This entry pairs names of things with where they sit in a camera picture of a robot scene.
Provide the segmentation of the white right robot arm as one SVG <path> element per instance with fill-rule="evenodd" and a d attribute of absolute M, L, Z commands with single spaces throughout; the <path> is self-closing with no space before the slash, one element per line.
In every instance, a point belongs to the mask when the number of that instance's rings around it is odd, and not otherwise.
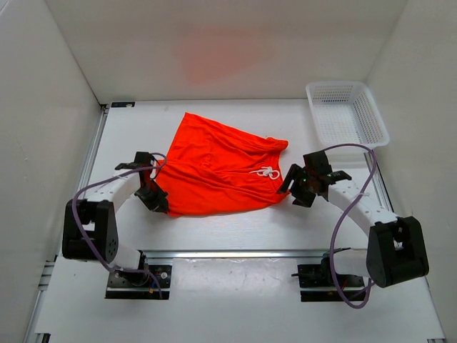
<path fill-rule="evenodd" d="M 321 267 L 322 280 L 331 286 L 346 275 L 371 279 L 386 288 L 429 273 L 428 257 L 420 222 L 414 217 L 400 217 L 365 195 L 351 176 L 326 167 L 319 174 L 306 166 L 290 167 L 279 194 L 290 193 L 294 204 L 311 207 L 316 197 L 342 210 L 368 237 L 365 249 L 335 249 L 328 263 Z"/>

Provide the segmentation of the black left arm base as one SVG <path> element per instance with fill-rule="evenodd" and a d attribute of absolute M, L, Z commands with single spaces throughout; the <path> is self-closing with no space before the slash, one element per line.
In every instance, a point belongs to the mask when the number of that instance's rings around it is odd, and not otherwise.
<path fill-rule="evenodd" d="M 142 257 L 141 267 L 149 273 L 111 273 L 106 283 L 106 299 L 169 300 L 171 293 L 172 265 L 160 260 Z"/>

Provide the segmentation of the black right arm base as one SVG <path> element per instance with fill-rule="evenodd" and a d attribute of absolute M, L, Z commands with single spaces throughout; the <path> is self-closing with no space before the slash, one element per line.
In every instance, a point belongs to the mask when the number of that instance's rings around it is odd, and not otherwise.
<path fill-rule="evenodd" d="M 297 265 L 291 275 L 298 280 L 301 302 L 342 302 L 336 290 L 330 272 L 328 254 L 325 253 L 319 262 L 306 262 Z M 351 302 L 362 302 L 366 296 L 366 284 L 363 277 L 351 274 L 337 274 L 338 284 L 345 297 Z"/>

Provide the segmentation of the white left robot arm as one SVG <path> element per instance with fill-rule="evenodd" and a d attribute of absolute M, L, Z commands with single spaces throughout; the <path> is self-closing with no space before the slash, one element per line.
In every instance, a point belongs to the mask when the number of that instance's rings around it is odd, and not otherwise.
<path fill-rule="evenodd" d="M 147 283 L 150 269 L 145 265 L 144 253 L 119 242 L 116 213 L 132 195 L 151 212 L 169 211 L 168 194 L 151 176 L 157 169 L 120 169 L 111 178 L 76 193 L 65 208 L 63 256 L 97 260 L 110 272 L 125 272 L 134 286 Z"/>

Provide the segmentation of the orange mesh shorts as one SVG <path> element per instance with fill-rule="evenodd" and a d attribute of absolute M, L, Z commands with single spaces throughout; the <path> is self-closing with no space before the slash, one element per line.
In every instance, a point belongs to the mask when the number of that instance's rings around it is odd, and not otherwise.
<path fill-rule="evenodd" d="M 164 167 L 156 178 L 168 193 L 169 216 L 205 217 L 248 212 L 278 204 L 283 182 L 250 174 L 263 166 L 280 170 L 288 142 L 260 137 L 185 113 Z"/>

